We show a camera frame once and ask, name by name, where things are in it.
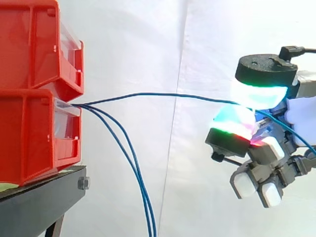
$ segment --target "black cable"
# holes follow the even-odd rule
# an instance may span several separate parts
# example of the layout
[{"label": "black cable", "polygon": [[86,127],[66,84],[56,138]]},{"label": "black cable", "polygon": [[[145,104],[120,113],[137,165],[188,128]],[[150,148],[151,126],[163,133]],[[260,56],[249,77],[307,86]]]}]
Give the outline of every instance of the black cable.
[{"label": "black cable", "polygon": [[305,48],[306,53],[316,53],[316,49],[314,48]]},{"label": "black cable", "polygon": [[239,163],[239,162],[237,162],[235,160],[232,160],[232,159],[229,159],[229,158],[226,158],[226,157],[223,158],[223,161],[226,161],[226,162],[228,162],[230,164],[234,164],[234,165],[237,165],[237,166],[242,166],[242,163]]}]

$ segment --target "bolt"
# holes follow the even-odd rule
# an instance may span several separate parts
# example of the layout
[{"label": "bolt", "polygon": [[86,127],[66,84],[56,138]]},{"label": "bolt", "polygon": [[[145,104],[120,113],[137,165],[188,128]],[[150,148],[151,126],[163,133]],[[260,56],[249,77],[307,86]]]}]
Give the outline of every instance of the bolt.
[{"label": "bolt", "polygon": [[78,180],[78,189],[88,190],[90,188],[90,178],[89,177],[80,177]]}]

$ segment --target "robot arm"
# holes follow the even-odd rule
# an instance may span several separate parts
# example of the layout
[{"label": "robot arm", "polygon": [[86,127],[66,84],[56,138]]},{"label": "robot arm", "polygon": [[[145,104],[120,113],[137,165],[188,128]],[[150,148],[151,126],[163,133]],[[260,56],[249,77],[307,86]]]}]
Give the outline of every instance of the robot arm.
[{"label": "robot arm", "polygon": [[[295,98],[310,100],[310,105],[316,101],[316,74],[297,72],[298,67],[290,62],[292,57],[305,52],[312,51],[290,46],[283,47],[279,55],[248,55],[239,61],[236,72],[239,82],[252,86],[254,90],[285,88],[281,101],[276,101],[279,97],[272,93],[271,98],[274,98],[274,101],[270,104],[258,104],[258,108],[253,107],[256,105],[253,101],[245,100],[238,101],[241,105],[224,107],[215,117],[214,125],[209,131],[206,143],[212,146],[212,158],[215,161],[222,162],[231,156],[245,157],[246,154],[250,157],[230,179],[239,199],[257,192],[264,207],[276,206],[282,200],[284,188],[294,182],[296,177],[306,175],[316,167],[316,156],[310,150],[307,150],[304,156],[293,155],[303,144],[291,133],[269,118],[255,117],[248,109],[251,106],[252,109],[265,109],[274,118],[292,127],[311,145],[316,145],[308,130],[305,130],[305,134],[301,132],[306,118],[295,115],[300,104],[291,104],[291,100]],[[252,94],[251,98],[256,99],[256,96]],[[263,98],[265,101],[269,100],[269,96],[265,95]],[[316,114],[309,114],[309,118],[316,118]]]}]

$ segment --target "red storage bin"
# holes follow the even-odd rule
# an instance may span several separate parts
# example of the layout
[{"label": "red storage bin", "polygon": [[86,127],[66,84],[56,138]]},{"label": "red storage bin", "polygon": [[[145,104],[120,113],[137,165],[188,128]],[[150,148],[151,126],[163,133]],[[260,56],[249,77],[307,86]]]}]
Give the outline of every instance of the red storage bin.
[{"label": "red storage bin", "polygon": [[0,0],[0,88],[83,94],[83,43],[60,21],[55,0]]},{"label": "red storage bin", "polygon": [[21,186],[80,161],[81,109],[45,89],[1,89],[0,108],[0,183]]}]

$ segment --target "white backdrop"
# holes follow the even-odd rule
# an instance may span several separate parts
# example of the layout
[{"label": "white backdrop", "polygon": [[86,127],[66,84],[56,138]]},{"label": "white backdrop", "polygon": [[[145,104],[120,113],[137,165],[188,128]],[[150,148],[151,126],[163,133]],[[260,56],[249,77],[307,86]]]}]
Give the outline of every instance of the white backdrop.
[{"label": "white backdrop", "polygon": [[[237,61],[278,53],[283,45],[316,47],[313,1],[59,0],[85,43],[80,102],[133,92],[180,92],[229,99]],[[312,56],[296,60],[313,69]],[[127,129],[140,160],[160,237],[314,237],[316,174],[285,190],[281,206],[257,196],[237,200],[235,167],[210,159],[204,144],[218,104],[132,98],[100,108]],[[62,237],[145,237],[136,179],[94,115],[83,115],[82,163],[91,189],[66,215]]]}]

